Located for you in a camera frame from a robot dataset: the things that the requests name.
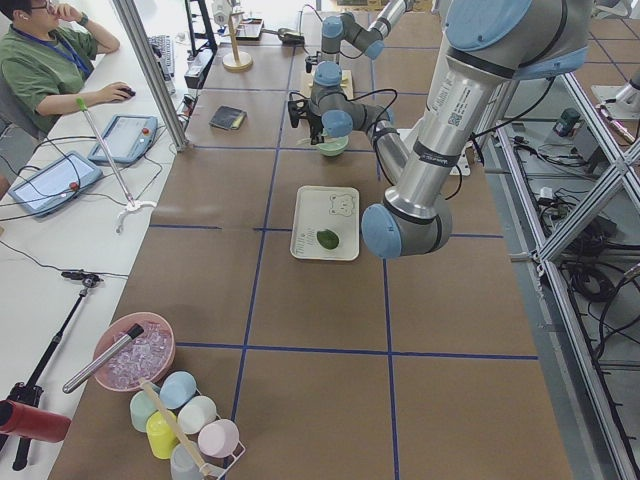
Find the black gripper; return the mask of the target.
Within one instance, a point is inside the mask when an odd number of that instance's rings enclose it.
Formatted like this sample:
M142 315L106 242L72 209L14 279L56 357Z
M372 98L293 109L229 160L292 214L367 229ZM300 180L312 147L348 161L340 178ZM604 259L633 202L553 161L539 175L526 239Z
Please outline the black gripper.
M311 133L310 144L319 145L324 143L324 135L322 134L324 131L324 126L321 116L313 112L311 108L308 107L306 111L306 119Z
M305 57L305 71L311 73L317 65L322 61L322 54L316 53Z

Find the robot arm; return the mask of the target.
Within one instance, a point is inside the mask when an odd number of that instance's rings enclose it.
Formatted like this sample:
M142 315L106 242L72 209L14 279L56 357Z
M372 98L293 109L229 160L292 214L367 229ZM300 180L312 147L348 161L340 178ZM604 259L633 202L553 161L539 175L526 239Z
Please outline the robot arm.
M378 57L411 7L392 1L369 27L350 13L327 18L310 95L289 106L292 121L309 122L313 143L354 131L368 136L391 184L364 211L361 231L368 249L384 259L430 253L447 242L452 219L441 190L495 89L578 69L592 11L588 1L452 2L426 109L406 144L386 108L346 97L337 57L346 43Z
M343 42L354 47L360 55L375 60L385 47L383 40L413 7L414 1L411 0L389 1L367 28L361 26L351 12L323 19L320 50L305 58L305 71L311 73L325 61L339 64Z

